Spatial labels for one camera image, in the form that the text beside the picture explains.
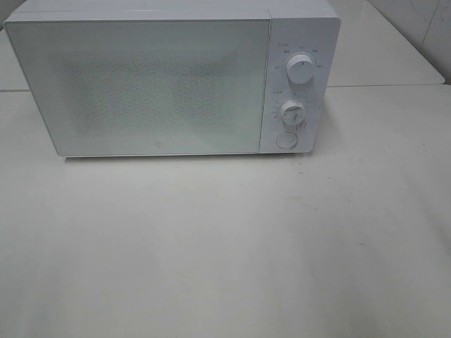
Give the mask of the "white round knob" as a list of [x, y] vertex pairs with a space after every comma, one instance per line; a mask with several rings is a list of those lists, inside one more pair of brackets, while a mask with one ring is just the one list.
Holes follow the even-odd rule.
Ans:
[[307, 116], [307, 110], [301, 101], [288, 100], [279, 108], [279, 116], [286, 125], [299, 125]]
[[302, 85], [312, 79], [316, 62], [307, 52], [300, 52], [289, 57], [286, 63], [288, 79], [296, 85]]

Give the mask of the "round white door button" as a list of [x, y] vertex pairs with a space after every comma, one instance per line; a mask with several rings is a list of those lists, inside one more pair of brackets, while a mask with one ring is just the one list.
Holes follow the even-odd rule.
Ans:
[[297, 144], [297, 135], [293, 132], [284, 132], [276, 138], [276, 144], [281, 149], [292, 149]]

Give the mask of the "white microwave oven body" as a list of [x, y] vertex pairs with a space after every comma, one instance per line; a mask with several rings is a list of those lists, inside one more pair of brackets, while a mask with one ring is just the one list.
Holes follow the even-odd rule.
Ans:
[[[193, 10], [116, 10], [116, 11], [63, 11], [63, 12], [17, 12], [4, 23], [29, 22], [116, 22], [116, 21], [208, 21], [208, 20], [268, 20], [268, 46], [264, 81], [264, 102], [261, 116], [259, 150], [256, 153], [276, 154], [308, 153], [321, 119], [330, 66], [333, 60], [340, 19], [333, 13], [308, 13], [305, 15], [279, 15], [268, 9], [207, 11]], [[286, 73], [289, 57], [300, 52], [313, 56], [316, 67], [312, 79], [304, 84], [293, 84]], [[286, 125], [279, 116], [279, 108], [288, 100], [301, 101], [307, 116], [299, 125]], [[297, 135], [292, 149], [281, 149], [276, 138], [284, 132]], [[196, 156], [226, 154], [161, 154], [146, 156]], [[122, 157], [122, 156], [86, 156]]]

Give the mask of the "white microwave door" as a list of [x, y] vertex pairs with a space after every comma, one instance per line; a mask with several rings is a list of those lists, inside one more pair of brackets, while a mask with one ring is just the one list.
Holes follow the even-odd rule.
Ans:
[[259, 150], [268, 20], [8, 23], [56, 152]]

